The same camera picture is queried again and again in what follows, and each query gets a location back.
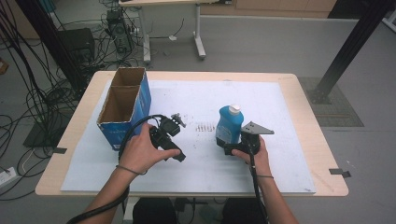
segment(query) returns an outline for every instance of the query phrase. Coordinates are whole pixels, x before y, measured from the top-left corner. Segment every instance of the table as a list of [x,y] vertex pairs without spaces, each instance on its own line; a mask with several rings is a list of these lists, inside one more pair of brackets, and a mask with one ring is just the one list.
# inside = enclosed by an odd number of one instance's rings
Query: table
[[144,6],[160,6],[160,5],[177,5],[177,4],[195,4],[195,32],[193,32],[195,45],[198,49],[198,55],[201,59],[204,59],[206,56],[204,45],[201,40],[201,31],[200,31],[200,16],[201,16],[201,3],[214,3],[218,0],[131,0],[127,2],[121,2],[120,6],[122,7],[136,7],[138,9],[137,13],[139,15],[140,20],[140,28],[142,30],[143,36],[143,60],[145,63],[150,63],[150,47],[149,47],[149,35],[146,31],[146,26],[144,23],[145,15],[143,12]]
[[[106,83],[114,71],[97,72],[85,91],[78,108],[67,126],[58,147],[67,148],[64,154],[54,154],[38,182],[38,195],[95,195],[97,192],[61,191],[74,150],[95,108]],[[148,71],[149,80],[233,80],[277,82],[281,87],[295,131],[317,192],[312,196],[346,196],[347,184],[341,175],[331,175],[338,168],[315,115],[306,100],[297,77],[293,74],[270,73],[213,73],[213,72],[156,72]]]
[[393,32],[396,32],[396,25],[394,22],[396,21],[396,10],[390,14],[389,18],[384,18],[382,19],[382,22],[384,22],[390,29],[392,29]]

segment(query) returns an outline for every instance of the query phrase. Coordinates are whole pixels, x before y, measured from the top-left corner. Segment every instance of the power strip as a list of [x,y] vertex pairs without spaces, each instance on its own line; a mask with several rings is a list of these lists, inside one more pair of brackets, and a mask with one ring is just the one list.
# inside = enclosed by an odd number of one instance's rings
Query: power strip
[[11,183],[13,180],[18,179],[19,176],[15,173],[14,167],[8,168],[8,172],[3,171],[0,174],[0,188]]

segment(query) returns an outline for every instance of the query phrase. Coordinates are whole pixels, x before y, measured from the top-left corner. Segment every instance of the white bottle cap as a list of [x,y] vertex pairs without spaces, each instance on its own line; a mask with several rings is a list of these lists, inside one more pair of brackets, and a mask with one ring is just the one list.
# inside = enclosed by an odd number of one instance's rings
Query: white bottle cap
[[232,115],[237,115],[239,112],[241,112],[241,106],[239,105],[230,105],[228,106],[228,110]]

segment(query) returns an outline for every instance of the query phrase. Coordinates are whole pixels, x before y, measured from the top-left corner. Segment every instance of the person's right hand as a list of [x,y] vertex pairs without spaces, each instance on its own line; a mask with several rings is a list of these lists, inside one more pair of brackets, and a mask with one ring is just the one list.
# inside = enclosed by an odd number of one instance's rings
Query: person's right hand
[[[242,160],[244,160],[247,164],[250,164],[250,157],[247,153],[238,149],[233,149],[231,153],[236,157],[239,157]],[[260,150],[256,155],[254,155],[254,162],[256,165],[257,175],[272,175],[268,160],[268,152],[265,147],[264,139],[262,139],[261,136],[260,136]]]

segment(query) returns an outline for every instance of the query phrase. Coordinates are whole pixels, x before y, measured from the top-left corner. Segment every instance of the cardboard box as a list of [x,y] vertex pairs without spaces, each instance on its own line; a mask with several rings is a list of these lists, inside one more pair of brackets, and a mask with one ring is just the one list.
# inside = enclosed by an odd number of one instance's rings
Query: cardboard box
[[[146,69],[119,68],[111,81],[97,125],[114,150],[139,120],[149,115],[151,95]],[[134,130],[140,134],[141,126]]]

